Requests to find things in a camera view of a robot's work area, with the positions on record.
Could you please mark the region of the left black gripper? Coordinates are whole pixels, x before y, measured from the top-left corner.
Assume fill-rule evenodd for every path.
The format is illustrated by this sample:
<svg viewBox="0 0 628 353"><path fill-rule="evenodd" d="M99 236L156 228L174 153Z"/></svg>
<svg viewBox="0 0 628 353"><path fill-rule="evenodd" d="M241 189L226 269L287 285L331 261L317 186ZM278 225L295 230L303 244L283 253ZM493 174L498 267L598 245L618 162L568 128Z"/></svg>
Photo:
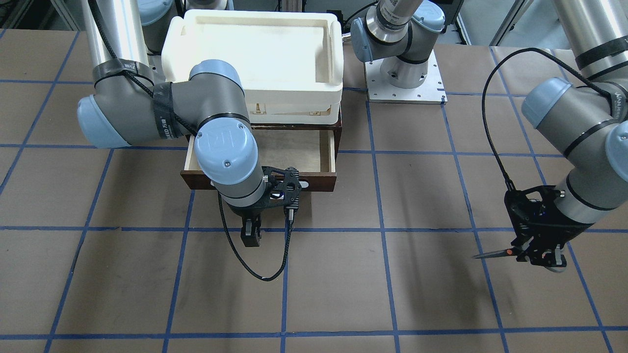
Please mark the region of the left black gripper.
<svg viewBox="0 0 628 353"><path fill-rule="evenodd" d="M570 219L550 218L534 223L520 221L520 238L514 239L517 262L531 262L545 268L565 268L565 244L592 224L575 223Z"/></svg>

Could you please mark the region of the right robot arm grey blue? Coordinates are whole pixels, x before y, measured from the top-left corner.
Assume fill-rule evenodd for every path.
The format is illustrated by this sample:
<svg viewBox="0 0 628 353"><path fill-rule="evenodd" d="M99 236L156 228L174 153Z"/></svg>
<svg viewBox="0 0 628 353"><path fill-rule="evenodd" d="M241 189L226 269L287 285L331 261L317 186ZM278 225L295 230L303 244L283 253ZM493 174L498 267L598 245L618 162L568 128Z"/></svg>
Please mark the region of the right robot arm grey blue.
<svg viewBox="0 0 628 353"><path fill-rule="evenodd" d="M85 137L110 149L193 135L199 167L242 218L244 245L258 246L261 211L254 206L268 197L270 185L234 67L204 60L184 82L159 82L150 69L136 1L84 0L81 5L96 89L77 107Z"/></svg>

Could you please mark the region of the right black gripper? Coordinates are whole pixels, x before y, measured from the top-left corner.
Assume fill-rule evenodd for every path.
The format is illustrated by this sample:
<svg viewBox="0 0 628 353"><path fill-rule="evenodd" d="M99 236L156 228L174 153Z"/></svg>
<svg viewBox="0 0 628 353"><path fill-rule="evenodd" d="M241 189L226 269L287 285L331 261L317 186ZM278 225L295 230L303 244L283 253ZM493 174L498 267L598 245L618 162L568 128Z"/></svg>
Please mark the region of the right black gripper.
<svg viewBox="0 0 628 353"><path fill-rule="evenodd" d="M255 247L261 241L261 213L265 209L275 207L275 202L257 201L249 206L234 206L229 208L242 218L240 238L245 247Z"/></svg>

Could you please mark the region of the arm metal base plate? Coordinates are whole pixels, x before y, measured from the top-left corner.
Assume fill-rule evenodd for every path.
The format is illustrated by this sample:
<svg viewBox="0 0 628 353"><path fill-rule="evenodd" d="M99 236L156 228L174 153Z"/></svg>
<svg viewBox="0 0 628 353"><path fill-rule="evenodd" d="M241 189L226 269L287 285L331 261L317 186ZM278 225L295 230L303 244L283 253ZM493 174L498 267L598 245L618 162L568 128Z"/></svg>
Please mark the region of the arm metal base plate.
<svg viewBox="0 0 628 353"><path fill-rule="evenodd" d="M448 101L433 51L420 64L389 57L367 62L364 69L371 102L444 104Z"/></svg>

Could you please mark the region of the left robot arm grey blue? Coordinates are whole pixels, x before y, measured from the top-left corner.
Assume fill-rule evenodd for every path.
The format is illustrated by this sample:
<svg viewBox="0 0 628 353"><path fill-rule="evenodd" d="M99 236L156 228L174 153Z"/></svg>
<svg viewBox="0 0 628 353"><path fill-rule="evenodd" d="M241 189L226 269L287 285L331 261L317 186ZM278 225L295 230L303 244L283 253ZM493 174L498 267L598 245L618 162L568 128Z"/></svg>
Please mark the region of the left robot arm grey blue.
<svg viewBox="0 0 628 353"><path fill-rule="evenodd" d="M552 77L527 94L522 113L574 166L558 185L518 190L489 141L506 192L504 204L516 237L511 248L478 259L513 256L560 271L565 244L627 201L627 16L618 0L556 0L558 18L577 68L547 52L583 83ZM380 0L353 20L344 40L369 63L384 59L385 79L413 89L426 74L442 31L441 9L427 0Z"/></svg>

